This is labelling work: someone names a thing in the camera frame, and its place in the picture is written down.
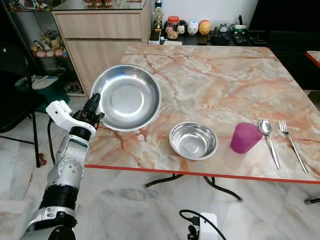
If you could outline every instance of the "small metal bowl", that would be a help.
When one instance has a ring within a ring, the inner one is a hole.
[[[175,126],[170,132],[169,141],[180,156],[191,160],[207,159],[218,147],[216,134],[197,122],[183,122]]]
[[[95,81],[90,95],[100,93],[101,123],[117,131],[134,131],[148,125],[161,105],[160,87],[153,76],[135,65],[117,65]]]

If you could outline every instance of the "plastic cup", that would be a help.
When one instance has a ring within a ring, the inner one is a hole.
[[[241,122],[235,126],[231,140],[231,148],[238,154],[247,153],[262,138],[259,127],[249,123]]]

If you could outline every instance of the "spoon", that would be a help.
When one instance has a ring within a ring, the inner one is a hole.
[[[260,128],[261,132],[264,134],[265,140],[267,141],[267,143],[268,143],[268,139],[269,139],[273,161],[276,165],[276,168],[278,170],[280,170],[280,164],[279,164],[279,160],[278,160],[277,153],[275,150],[275,146],[274,146],[274,144],[271,140],[271,137],[270,137],[271,130],[272,130],[270,122],[268,120],[261,120],[259,122],[259,128]]]

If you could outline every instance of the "jar with red lid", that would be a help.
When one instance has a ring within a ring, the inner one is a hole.
[[[178,26],[179,26],[179,17],[178,16],[169,16],[167,27],[165,29],[168,39],[177,39],[178,38]]]

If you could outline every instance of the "power cord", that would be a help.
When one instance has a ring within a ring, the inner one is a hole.
[[[50,154],[51,154],[51,158],[52,158],[53,165],[55,165],[56,160],[55,160],[54,150],[53,150],[53,147],[52,147],[51,131],[50,131],[50,127],[51,127],[51,123],[52,123],[52,122],[53,122],[52,118],[49,117],[47,132],[48,132],[48,138],[49,138]]]
[[[194,215],[196,215],[198,217],[196,217],[196,216],[186,217],[182,213],[190,213],[190,214],[194,214]],[[179,215],[183,219],[191,222],[193,225],[196,225],[196,226],[200,226],[200,218],[202,218],[203,220],[205,220],[208,224],[210,224],[217,231],[217,233],[221,236],[221,238],[223,240],[227,240],[226,237],[222,234],[222,232],[208,218],[206,218],[205,216],[201,215],[200,213],[198,213],[196,211],[188,210],[188,209],[183,209],[183,210],[179,211]]]

